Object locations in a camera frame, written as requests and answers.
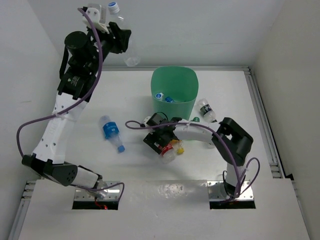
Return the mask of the red cap red label bottle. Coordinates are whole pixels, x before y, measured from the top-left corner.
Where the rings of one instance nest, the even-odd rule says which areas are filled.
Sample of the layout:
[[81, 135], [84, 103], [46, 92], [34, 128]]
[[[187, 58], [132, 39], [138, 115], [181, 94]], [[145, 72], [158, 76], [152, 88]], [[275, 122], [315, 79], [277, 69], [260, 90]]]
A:
[[163, 164], [169, 164], [177, 157], [177, 151], [174, 149], [171, 143], [168, 143], [166, 146], [162, 147], [158, 143], [154, 144], [158, 150], [160, 150], [160, 158]]

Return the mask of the white cap blue label bottle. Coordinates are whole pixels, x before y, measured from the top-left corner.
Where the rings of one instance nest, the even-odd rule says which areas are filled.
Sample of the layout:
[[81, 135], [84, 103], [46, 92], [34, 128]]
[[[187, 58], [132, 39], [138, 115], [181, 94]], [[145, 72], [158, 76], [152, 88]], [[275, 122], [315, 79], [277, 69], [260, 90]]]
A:
[[162, 92], [157, 92], [154, 97], [156, 100], [166, 102], [166, 103], [185, 103], [186, 102], [178, 99], [173, 99], [172, 97], [165, 95]]

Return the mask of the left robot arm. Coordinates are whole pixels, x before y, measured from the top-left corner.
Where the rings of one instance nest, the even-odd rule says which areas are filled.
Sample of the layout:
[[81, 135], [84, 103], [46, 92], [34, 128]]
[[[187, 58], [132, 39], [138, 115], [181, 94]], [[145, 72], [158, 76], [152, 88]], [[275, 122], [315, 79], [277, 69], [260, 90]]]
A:
[[38, 175], [62, 186], [95, 189], [102, 176], [67, 162], [67, 142], [82, 111], [90, 101], [96, 79], [108, 54], [127, 51], [132, 31], [110, 22], [107, 31], [90, 28], [74, 31], [64, 40], [54, 108], [38, 145], [21, 163]]

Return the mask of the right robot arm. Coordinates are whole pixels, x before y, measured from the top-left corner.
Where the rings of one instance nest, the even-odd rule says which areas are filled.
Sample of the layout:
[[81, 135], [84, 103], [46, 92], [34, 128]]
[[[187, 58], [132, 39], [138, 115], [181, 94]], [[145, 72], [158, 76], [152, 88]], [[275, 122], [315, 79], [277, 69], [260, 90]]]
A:
[[215, 146], [227, 162], [224, 188], [231, 198], [240, 196], [240, 184], [244, 179], [243, 167], [251, 151], [253, 138], [232, 118], [220, 122], [195, 122], [173, 117], [168, 120], [155, 113], [140, 124], [149, 130], [143, 142], [158, 155], [164, 153], [173, 140], [198, 141]]

